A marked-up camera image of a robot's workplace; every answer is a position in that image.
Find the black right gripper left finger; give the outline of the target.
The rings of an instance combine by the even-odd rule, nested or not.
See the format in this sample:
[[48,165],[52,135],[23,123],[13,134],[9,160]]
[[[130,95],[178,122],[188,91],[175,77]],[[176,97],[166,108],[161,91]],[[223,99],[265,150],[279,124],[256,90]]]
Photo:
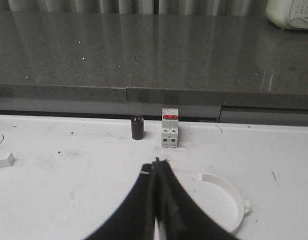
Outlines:
[[142,165],[138,178],[114,213],[88,240],[152,240],[154,238],[154,183],[152,165]]

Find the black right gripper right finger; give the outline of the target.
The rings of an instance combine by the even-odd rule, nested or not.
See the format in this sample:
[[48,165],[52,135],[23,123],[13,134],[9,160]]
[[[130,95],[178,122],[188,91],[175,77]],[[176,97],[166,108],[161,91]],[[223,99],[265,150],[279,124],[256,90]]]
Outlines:
[[161,240],[235,240],[233,234],[212,220],[190,197],[169,162],[158,157],[156,173],[156,219]]

